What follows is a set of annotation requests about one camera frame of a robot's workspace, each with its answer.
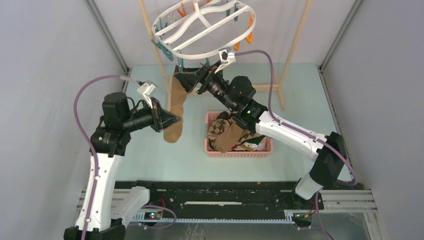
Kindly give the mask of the brown argyle sock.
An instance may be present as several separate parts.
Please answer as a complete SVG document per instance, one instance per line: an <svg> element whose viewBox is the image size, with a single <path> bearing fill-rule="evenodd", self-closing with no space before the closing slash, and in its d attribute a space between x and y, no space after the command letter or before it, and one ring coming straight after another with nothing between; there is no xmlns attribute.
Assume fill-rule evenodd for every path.
<svg viewBox="0 0 424 240"><path fill-rule="evenodd" d="M240 138L239 138L239 140L238 140L238 143L239 143L239 144L242 144L242 143L244 143L245 141L248 141L248 140L250 140L250 139L259 138L259 137L261 137L261 136L262 136L262 135L261 135L261 134L259 134L259 133L255 133L255 132L251 132L251 131L246 130L246 131L243 131L243 133L242 133L241 137L240 137Z"/></svg>
<svg viewBox="0 0 424 240"><path fill-rule="evenodd" d="M214 149L215 143L220 134L226 131L231 125L230 119L216 119L212 122L211 126L207 131L207 139L209 146Z"/></svg>

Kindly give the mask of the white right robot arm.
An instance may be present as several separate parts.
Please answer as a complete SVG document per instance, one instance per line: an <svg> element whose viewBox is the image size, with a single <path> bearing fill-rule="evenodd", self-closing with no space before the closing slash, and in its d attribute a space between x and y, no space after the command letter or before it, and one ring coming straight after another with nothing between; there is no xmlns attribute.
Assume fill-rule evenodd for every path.
<svg viewBox="0 0 424 240"><path fill-rule="evenodd" d="M248 131L272 138L301 152L313 162L312 169L298 181L290 196L295 208L304 209L317 192L335 185L346 163L341 153L341 135L332 132L335 140L331 140L330 135L309 131L277 116L254 100L257 91L247 76L225 80L222 69L217 65L173 74L173 90L181 89L189 94L197 86L200 86L197 94L209 92L234 114L231 124L239 133Z"/></svg>

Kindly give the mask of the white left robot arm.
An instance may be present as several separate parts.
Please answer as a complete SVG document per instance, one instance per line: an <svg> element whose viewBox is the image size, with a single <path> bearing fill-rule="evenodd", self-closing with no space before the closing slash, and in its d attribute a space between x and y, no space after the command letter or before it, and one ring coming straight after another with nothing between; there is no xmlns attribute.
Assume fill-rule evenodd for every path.
<svg viewBox="0 0 424 240"><path fill-rule="evenodd" d="M123 92L104 97L103 115L89 139L90 173L84 201L75 225L64 231L65 240L123 240L127 226L139 208L156 206L158 194L136 186L115 210L112 209L117 170L131 133L147 127L161 132L181 120L163 109L154 97L143 101L142 105L141 109L130 109L128 97Z"/></svg>

